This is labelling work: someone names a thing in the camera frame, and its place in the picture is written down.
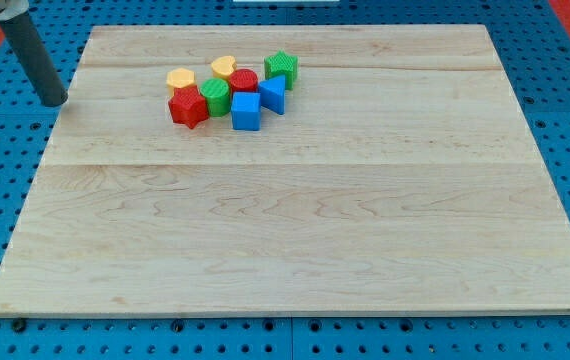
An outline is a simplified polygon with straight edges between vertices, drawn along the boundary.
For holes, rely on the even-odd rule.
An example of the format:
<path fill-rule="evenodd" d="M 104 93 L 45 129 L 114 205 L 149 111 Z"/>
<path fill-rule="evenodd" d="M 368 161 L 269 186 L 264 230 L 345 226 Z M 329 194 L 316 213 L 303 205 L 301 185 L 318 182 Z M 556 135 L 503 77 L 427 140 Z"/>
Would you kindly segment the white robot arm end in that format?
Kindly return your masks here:
<path fill-rule="evenodd" d="M 28 9 L 28 0 L 0 0 L 0 21 L 11 20 Z"/>

